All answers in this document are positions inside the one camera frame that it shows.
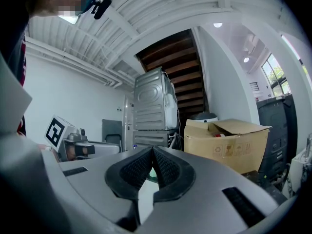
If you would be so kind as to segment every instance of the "red clothing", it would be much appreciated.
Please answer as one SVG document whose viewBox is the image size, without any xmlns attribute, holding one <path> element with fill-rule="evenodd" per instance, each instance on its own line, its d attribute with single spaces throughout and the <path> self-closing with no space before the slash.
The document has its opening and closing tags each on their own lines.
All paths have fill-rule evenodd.
<svg viewBox="0 0 312 234">
<path fill-rule="evenodd" d="M 26 77 L 26 55 L 25 55 L 25 53 L 26 53 L 26 41 L 25 41 L 25 35 L 24 35 L 24 38 L 23 38 L 23 41 L 22 41 L 22 44 L 21 44 L 21 51 L 23 53 L 21 58 L 23 58 L 24 60 L 23 60 L 23 69 L 22 69 L 23 74 L 21 74 L 19 82 L 20 82 L 20 84 L 22 86 L 24 86 L 25 77 Z M 24 116 L 23 116 L 23 118 L 20 121 L 20 124 L 19 124 L 19 127 L 18 127 L 18 133 L 20 135 L 26 136 L 26 126 L 25 126 L 25 118 L 24 118 Z"/>
</svg>

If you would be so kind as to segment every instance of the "open box flap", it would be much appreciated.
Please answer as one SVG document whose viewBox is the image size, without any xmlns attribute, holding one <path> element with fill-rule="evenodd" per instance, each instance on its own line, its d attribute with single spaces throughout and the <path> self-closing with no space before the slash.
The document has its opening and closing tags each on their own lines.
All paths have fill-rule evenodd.
<svg viewBox="0 0 312 234">
<path fill-rule="evenodd" d="M 186 127 L 184 129 L 184 136 L 196 137 L 196 138 L 208 138 L 213 137 L 207 131 L 208 123 L 197 122 L 191 119 L 186 121 Z"/>
<path fill-rule="evenodd" d="M 214 121 L 212 123 L 217 127 L 222 128 L 233 135 L 244 135 L 249 133 L 255 133 L 271 128 L 270 126 L 260 126 L 237 119 Z"/>
</svg>

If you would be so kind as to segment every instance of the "white door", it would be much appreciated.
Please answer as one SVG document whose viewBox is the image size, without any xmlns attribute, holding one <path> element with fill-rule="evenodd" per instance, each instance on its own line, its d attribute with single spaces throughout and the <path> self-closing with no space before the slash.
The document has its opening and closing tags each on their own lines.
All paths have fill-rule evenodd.
<svg viewBox="0 0 312 234">
<path fill-rule="evenodd" d="M 130 151 L 133 149 L 133 98 L 125 96 L 123 106 L 123 149 Z"/>
</svg>

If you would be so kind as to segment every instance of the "white wall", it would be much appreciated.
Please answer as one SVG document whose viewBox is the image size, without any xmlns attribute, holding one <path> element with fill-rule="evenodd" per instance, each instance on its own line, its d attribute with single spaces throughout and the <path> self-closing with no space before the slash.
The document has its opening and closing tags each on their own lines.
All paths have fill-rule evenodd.
<svg viewBox="0 0 312 234">
<path fill-rule="evenodd" d="M 44 132 L 55 114 L 102 141 L 102 119 L 122 120 L 124 93 L 57 64 L 27 56 L 24 88 L 33 101 L 25 113 L 27 137 L 46 144 Z"/>
<path fill-rule="evenodd" d="M 296 50 L 298 55 L 300 56 L 300 59 L 303 62 L 303 65 L 306 66 L 307 71 L 310 76 L 310 80 L 312 79 L 312 48 L 311 45 L 306 45 L 301 40 L 297 39 L 296 37 L 283 33 L 283 35 L 286 37 L 286 39 L 291 43 L 293 48 Z"/>
<path fill-rule="evenodd" d="M 225 43 L 203 27 L 194 30 L 206 76 L 210 111 L 219 119 L 235 118 L 259 124 L 256 102 L 246 75 Z"/>
<path fill-rule="evenodd" d="M 258 82 L 258 87 L 262 96 L 260 99 L 269 99 L 273 97 L 273 92 L 267 77 L 265 76 L 261 67 L 253 70 L 252 73 L 246 74 L 249 83 L 251 82 Z"/>
<path fill-rule="evenodd" d="M 312 90 L 307 76 L 295 54 L 273 28 L 247 16 L 243 17 L 243 24 L 266 45 L 285 73 L 296 106 L 299 153 L 305 148 L 308 134 L 312 132 Z"/>
</svg>

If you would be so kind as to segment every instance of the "window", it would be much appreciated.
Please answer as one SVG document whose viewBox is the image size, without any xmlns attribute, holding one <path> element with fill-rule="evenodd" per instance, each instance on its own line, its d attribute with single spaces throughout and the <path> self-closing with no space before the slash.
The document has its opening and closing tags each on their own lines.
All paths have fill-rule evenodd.
<svg viewBox="0 0 312 234">
<path fill-rule="evenodd" d="M 268 78 L 275 97 L 291 92 L 284 71 L 274 55 L 270 54 L 262 69 Z"/>
</svg>

